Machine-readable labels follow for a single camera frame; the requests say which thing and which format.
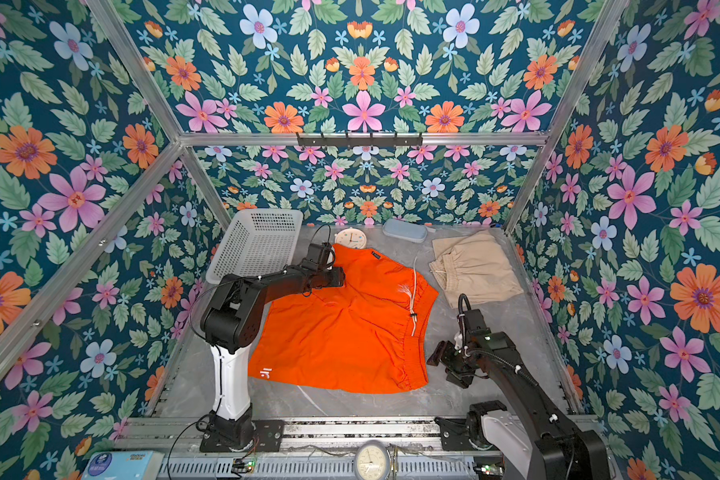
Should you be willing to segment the beige drawstring shorts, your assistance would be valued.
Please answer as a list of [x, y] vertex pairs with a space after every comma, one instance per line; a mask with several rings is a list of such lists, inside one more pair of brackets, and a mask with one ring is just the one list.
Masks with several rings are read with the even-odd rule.
[[473, 304], [507, 301], [524, 292], [501, 245], [487, 231], [432, 241], [429, 264], [451, 308], [461, 294]]

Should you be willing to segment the orange shorts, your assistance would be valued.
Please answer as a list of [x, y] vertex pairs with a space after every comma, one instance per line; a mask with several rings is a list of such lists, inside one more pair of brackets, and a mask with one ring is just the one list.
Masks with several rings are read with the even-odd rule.
[[425, 337], [437, 290], [373, 249], [338, 245], [335, 253], [344, 285], [273, 301], [249, 377], [358, 394], [426, 386]]

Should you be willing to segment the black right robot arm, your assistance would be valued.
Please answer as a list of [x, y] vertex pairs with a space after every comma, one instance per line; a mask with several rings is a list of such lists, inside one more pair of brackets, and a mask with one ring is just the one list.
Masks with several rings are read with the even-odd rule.
[[441, 341], [427, 360], [445, 368], [446, 380], [468, 389], [477, 379], [495, 383], [505, 400], [472, 404], [462, 420], [438, 418], [444, 448], [462, 438], [477, 450], [496, 448], [521, 479], [609, 479], [607, 447], [546, 394], [504, 332], [494, 332], [482, 312], [459, 297], [461, 343]]

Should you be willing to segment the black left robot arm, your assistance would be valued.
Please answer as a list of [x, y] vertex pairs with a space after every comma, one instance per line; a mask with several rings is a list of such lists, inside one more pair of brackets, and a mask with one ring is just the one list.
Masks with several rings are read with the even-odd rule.
[[257, 276], [229, 274], [215, 289], [200, 327], [214, 358], [215, 407], [198, 423], [204, 453], [241, 452], [258, 443], [253, 403], [248, 388], [250, 350], [257, 338], [264, 309], [291, 295], [315, 289], [338, 288], [345, 283], [342, 268], [334, 265], [331, 243], [312, 243], [302, 261]]

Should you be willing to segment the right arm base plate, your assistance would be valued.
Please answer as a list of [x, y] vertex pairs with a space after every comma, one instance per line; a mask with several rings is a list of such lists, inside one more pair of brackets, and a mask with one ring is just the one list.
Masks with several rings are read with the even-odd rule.
[[440, 429], [442, 449], [445, 451], [489, 451], [499, 447], [484, 436], [479, 422], [472, 417], [435, 417]]

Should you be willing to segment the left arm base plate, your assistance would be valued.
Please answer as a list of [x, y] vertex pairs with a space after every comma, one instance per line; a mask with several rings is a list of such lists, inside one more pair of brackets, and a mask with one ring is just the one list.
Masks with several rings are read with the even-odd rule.
[[284, 438], [282, 420], [232, 421], [214, 417], [201, 429], [202, 453], [278, 452]]

